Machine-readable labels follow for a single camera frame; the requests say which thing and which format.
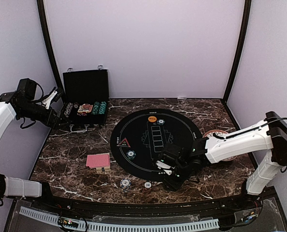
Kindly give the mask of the brown white chip stack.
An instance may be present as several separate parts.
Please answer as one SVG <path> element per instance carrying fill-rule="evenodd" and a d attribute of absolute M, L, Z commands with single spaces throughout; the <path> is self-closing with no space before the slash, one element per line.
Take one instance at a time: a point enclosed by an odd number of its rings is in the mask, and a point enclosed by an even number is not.
<path fill-rule="evenodd" d="M 151 190 L 152 189 L 152 182 L 150 182 L 150 181 L 144 182 L 143 189 L 144 190 Z"/>

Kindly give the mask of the blue white chip stack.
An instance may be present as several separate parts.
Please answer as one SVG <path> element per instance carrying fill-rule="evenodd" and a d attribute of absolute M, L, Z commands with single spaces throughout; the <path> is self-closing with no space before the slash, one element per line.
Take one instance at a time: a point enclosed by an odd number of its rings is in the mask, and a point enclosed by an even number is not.
<path fill-rule="evenodd" d="M 122 179 L 120 181 L 120 188 L 124 192 L 128 192 L 131 189 L 131 180 L 130 179 Z"/>

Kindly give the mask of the green chips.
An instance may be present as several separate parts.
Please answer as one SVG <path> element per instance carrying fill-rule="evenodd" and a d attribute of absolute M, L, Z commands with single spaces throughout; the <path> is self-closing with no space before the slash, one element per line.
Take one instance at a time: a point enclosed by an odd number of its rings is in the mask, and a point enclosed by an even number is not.
<path fill-rule="evenodd" d="M 157 124 L 158 125 L 163 125 L 165 123 L 165 121 L 163 120 L 163 119 L 159 119 L 158 121 L 157 121 Z"/>
<path fill-rule="evenodd" d="M 127 157 L 129 160 L 133 160 L 133 159 L 136 157 L 135 151 L 133 151 L 133 150 L 127 151 L 127 152 L 126 152 L 126 157 Z"/>

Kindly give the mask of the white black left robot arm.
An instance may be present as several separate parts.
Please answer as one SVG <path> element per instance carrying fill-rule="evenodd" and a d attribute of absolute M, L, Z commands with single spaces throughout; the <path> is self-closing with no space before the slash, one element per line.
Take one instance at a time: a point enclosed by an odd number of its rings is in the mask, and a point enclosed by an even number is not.
<path fill-rule="evenodd" d="M 29 100 L 23 90 L 1 94 L 0 139 L 14 119 L 29 118 L 53 128 L 59 117 L 50 104 L 56 102 L 60 96 L 57 90 L 53 90 L 38 104 Z M 49 194 L 48 184 L 0 174 L 0 198 L 3 197 L 38 198 L 38 204 L 46 211 L 52 211 L 57 206 L 56 199 Z"/>

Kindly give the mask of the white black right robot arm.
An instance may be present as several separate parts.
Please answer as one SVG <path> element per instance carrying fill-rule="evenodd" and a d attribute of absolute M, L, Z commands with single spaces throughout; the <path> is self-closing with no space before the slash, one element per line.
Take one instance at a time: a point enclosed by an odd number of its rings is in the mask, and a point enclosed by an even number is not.
<path fill-rule="evenodd" d="M 248 128 L 223 136 L 195 139 L 190 150 L 173 144 L 165 145 L 156 162 L 165 171 L 164 184 L 178 190 L 191 173 L 224 159 L 254 151 L 265 150 L 266 155 L 254 173 L 245 181 L 245 190 L 236 198 L 235 205 L 245 210 L 254 202 L 265 186 L 282 167 L 287 167 L 287 118 L 274 111 Z"/>

